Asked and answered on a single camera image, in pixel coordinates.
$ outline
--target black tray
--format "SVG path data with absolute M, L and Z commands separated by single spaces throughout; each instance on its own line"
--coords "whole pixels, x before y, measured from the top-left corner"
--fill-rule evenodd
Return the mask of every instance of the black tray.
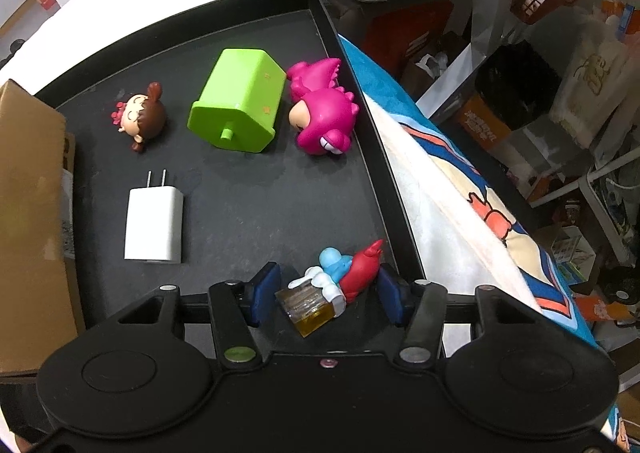
M 297 148 L 287 122 L 288 85 L 276 138 L 261 154 L 220 150 L 190 132 L 191 103 L 226 47 L 262 48 L 284 69 L 327 55 L 341 58 L 340 85 L 361 107 L 357 143 L 337 159 Z M 110 113 L 117 101 L 144 93 L 156 80 L 169 121 L 139 155 Z M 87 325 L 159 285 L 205 292 L 219 281 L 249 280 L 269 260 L 281 265 L 284 283 L 317 265 L 328 245 L 353 253 L 384 238 L 385 260 L 404 277 L 423 277 L 382 143 L 320 0 L 218 0 L 185 11 L 113 43 L 37 96 L 66 116 L 76 136 L 74 238 Z M 145 185 L 148 170 L 159 185 L 163 169 L 167 184 L 185 195 L 182 263 L 125 261 L 129 190 Z M 388 322 L 375 296 L 362 296 L 306 340 L 277 310 L 258 332 L 258 343 L 296 351 L 373 348 L 381 333 L 396 336 L 383 332 Z M 210 336 L 188 329 L 187 340 L 210 354 Z

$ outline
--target toy face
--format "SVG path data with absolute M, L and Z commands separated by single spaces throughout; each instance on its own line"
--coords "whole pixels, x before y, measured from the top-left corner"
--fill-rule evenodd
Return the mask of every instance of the toy face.
M 131 137 L 140 133 L 138 128 L 138 115 L 143 109 L 142 103 L 147 99 L 145 94 L 136 94 L 124 107 L 122 118 L 120 119 L 120 132 L 127 132 Z
M 311 122 L 309 109 L 304 101 L 298 101 L 291 110 L 289 110 L 289 123 L 300 132 L 304 130 Z

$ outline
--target toy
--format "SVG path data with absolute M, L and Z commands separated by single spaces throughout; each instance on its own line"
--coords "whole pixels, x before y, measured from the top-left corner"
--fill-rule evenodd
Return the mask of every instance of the toy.
M 340 59 L 325 58 L 308 64 L 300 61 L 287 70 L 287 78 L 291 80 L 289 87 L 291 99 L 297 103 L 302 97 L 314 90 L 335 87 L 338 77 Z
M 351 303 L 377 276 L 382 243 L 383 240 L 376 240 L 366 249 L 353 255 L 349 271 L 340 280 L 340 288 L 347 303 Z
M 340 316 L 346 307 L 340 287 L 318 266 L 276 292 L 276 299 L 303 338 Z
M 117 111 L 111 113 L 114 125 L 120 125 L 119 132 L 127 132 L 133 138 L 131 148 L 138 153 L 145 149 L 149 139 L 157 137 L 166 122 L 166 111 L 160 102 L 162 87 L 154 81 L 145 94 L 136 94 L 126 103 L 119 102 Z
M 331 276 L 334 283 L 340 282 L 351 267 L 353 256 L 342 255 L 335 247 L 327 247 L 320 253 L 320 267 Z
M 261 152 L 274 136 L 285 72 L 260 49 L 222 51 L 187 127 L 225 150 Z
M 289 112 L 289 123 L 300 130 L 298 146 L 312 156 L 346 152 L 358 113 L 352 99 L 353 94 L 342 87 L 305 94 Z

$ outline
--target plug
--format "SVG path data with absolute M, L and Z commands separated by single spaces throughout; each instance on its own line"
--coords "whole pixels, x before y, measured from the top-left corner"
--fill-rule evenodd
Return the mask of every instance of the plug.
M 127 227 L 124 237 L 124 259 L 148 263 L 180 263 L 182 261 L 182 202 L 184 196 L 173 186 L 151 186 L 151 172 L 146 188 L 129 192 Z

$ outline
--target blue toy figure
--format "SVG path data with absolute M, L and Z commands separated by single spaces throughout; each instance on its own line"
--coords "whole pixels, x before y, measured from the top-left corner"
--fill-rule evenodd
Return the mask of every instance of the blue toy figure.
M 320 253 L 320 267 L 338 284 L 351 267 L 353 256 L 343 255 L 335 247 L 327 247 Z

